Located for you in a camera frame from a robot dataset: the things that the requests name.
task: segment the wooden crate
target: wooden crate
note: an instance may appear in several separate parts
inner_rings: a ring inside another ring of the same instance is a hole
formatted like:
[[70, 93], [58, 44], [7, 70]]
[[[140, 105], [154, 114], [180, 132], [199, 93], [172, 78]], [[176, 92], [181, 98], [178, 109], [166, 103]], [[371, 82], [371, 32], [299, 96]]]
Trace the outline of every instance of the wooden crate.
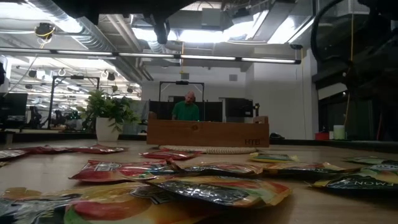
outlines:
[[269, 147], [269, 125], [148, 120], [147, 143], [173, 146]]

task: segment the white wall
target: white wall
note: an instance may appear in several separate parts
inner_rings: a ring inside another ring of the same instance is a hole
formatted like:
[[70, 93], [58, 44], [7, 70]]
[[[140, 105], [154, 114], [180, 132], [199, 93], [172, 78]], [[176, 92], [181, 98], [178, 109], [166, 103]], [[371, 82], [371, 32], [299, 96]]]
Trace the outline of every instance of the white wall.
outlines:
[[[155, 81], [142, 84], [142, 100], [157, 101], [159, 99], [159, 81], [175, 82], [181, 78], [179, 74], [181, 68], [179, 67], [147, 67], [147, 70]], [[205, 100], [219, 101], [219, 98], [244, 98], [245, 96], [245, 73], [242, 73], [239, 68], [211, 68], [209, 70], [202, 67], [187, 67], [183, 70], [190, 74], [190, 82], [205, 83]], [[230, 82], [230, 74], [237, 74], [238, 81]], [[167, 101], [170, 96], [185, 96], [188, 91], [194, 91], [197, 101], [201, 101], [202, 87], [201, 85], [196, 86], [199, 90], [193, 85], [171, 84], [162, 92], [161, 101]]]
[[260, 116], [269, 117], [270, 132], [287, 139], [314, 139], [318, 131], [317, 92], [311, 80], [316, 63], [310, 51], [307, 55], [303, 65], [255, 63], [246, 74], [245, 95], [260, 104]]

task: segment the wooden table surface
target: wooden table surface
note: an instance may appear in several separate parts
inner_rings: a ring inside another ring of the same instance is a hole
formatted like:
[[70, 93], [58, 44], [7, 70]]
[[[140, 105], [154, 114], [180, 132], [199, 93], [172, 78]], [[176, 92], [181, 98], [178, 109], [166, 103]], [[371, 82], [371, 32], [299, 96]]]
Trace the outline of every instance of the wooden table surface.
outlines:
[[[94, 140], [37, 142], [14, 144], [19, 146], [91, 146]], [[103, 143], [107, 146], [130, 147], [129, 151], [108, 155], [64, 153], [56, 155], [29, 155], [0, 168], [0, 191], [9, 187], [27, 187], [42, 192], [71, 189], [89, 184], [81, 184], [68, 177], [76, 174], [88, 159], [114, 162], [153, 161], [142, 158], [139, 152], [152, 151], [152, 146], [144, 141], [119, 141]], [[296, 155], [301, 161], [329, 162], [333, 165], [354, 168], [361, 165], [341, 161], [347, 156], [379, 156], [398, 160], [398, 154], [339, 149], [323, 146], [271, 146], [262, 151]], [[248, 155], [201, 155], [178, 164], [198, 162], [245, 162]], [[214, 217], [202, 223], [395, 223], [398, 220], [396, 200], [375, 197], [348, 197], [313, 189], [300, 180], [271, 179], [293, 189], [293, 194], [275, 207], [260, 210], [238, 210], [222, 217]]]

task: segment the computer monitor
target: computer monitor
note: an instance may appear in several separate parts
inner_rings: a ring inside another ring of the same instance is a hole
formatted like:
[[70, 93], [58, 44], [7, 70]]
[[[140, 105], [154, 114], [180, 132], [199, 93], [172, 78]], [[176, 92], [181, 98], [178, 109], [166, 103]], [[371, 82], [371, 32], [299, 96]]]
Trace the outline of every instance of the computer monitor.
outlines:
[[25, 123], [27, 93], [4, 95], [0, 93], [0, 124], [5, 128], [14, 128]]
[[243, 98], [226, 98], [225, 116], [236, 118], [252, 118], [253, 101]]

